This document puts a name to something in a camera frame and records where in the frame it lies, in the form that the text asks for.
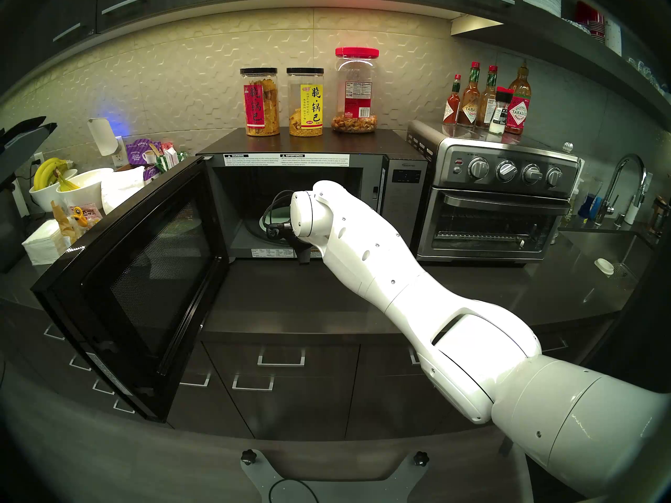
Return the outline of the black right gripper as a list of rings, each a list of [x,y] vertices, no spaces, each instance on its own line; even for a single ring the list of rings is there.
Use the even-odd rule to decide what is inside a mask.
[[[308,265],[313,245],[299,239],[292,229],[286,229],[286,242],[294,250],[300,265]]]

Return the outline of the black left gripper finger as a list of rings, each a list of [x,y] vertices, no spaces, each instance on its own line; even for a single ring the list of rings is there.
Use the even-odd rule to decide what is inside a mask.
[[[35,130],[41,127],[45,119],[46,116],[39,116],[21,121],[13,126],[8,132],[3,131],[1,134],[1,141],[12,141],[24,133]]]
[[[1,141],[1,189],[9,187],[15,179],[15,171],[31,158],[57,126],[57,123],[45,123],[12,141]]]

